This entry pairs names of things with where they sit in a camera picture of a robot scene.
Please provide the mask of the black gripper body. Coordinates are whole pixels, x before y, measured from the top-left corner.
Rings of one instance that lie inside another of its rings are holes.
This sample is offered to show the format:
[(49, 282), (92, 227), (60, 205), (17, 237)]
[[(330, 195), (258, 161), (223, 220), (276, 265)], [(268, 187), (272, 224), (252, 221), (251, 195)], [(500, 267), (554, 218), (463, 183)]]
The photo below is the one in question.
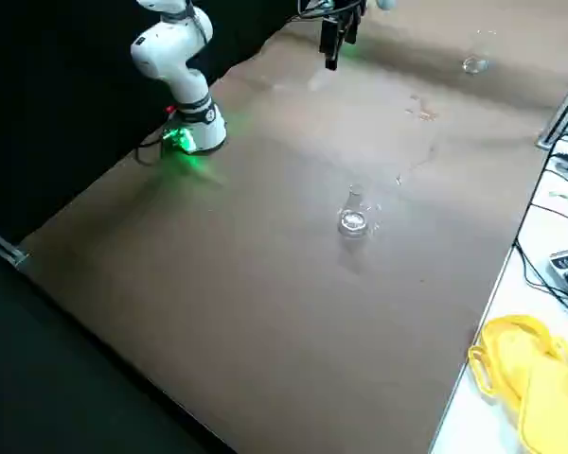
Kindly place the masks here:
[(323, 16), (334, 16), (351, 11), (355, 8), (363, 8), (363, 0), (331, 0), (323, 7)]

